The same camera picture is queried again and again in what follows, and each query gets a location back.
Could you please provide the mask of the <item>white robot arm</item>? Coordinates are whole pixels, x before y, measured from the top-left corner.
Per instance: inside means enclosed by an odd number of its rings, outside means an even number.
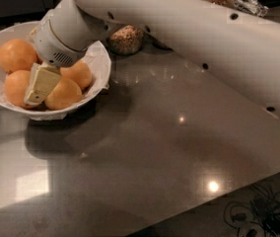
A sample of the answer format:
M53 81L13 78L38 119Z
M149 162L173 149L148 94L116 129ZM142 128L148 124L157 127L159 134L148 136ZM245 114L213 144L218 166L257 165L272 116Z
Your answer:
M280 24L202 0L62 0L35 28L38 56L70 67L125 25L159 40L280 119Z

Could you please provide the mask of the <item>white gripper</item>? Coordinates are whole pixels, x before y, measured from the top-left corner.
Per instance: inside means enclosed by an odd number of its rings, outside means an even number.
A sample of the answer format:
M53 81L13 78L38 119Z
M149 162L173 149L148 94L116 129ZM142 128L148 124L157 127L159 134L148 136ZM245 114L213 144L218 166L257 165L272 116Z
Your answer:
M80 13L58 13L56 10L47 12L37 23L30 38L44 63L33 65L24 102L37 106L61 80L58 67L74 65L85 55L90 40L87 25Z

